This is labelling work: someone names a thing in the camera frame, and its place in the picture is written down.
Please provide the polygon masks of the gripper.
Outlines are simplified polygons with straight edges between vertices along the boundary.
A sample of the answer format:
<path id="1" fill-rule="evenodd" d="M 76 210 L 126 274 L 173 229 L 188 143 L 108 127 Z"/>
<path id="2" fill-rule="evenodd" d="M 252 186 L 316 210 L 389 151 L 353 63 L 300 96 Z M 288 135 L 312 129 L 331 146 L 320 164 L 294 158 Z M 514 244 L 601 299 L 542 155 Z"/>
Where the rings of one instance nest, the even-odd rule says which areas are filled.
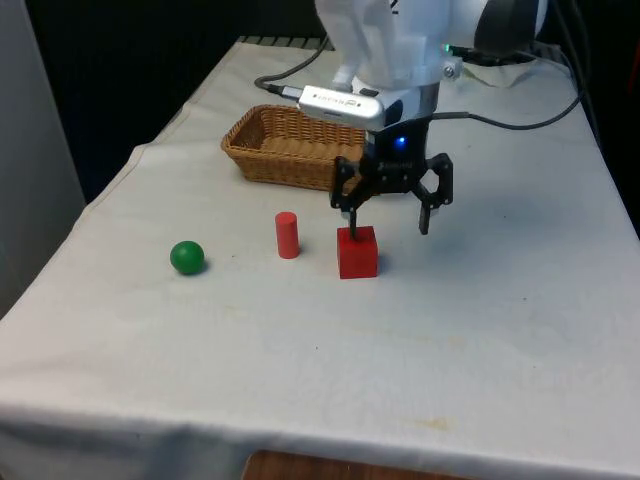
<path id="1" fill-rule="evenodd" d="M 429 232 L 433 210 L 453 202 L 453 163 L 446 153 L 426 159 L 431 118 L 399 122 L 373 132 L 363 151 L 363 177 L 355 182 L 359 165 L 338 156 L 333 164 L 330 206 L 348 220 L 349 236 L 357 240 L 357 211 L 374 195 L 412 193 L 421 203 L 419 230 Z M 422 184 L 429 172 L 438 178 L 430 191 Z"/>

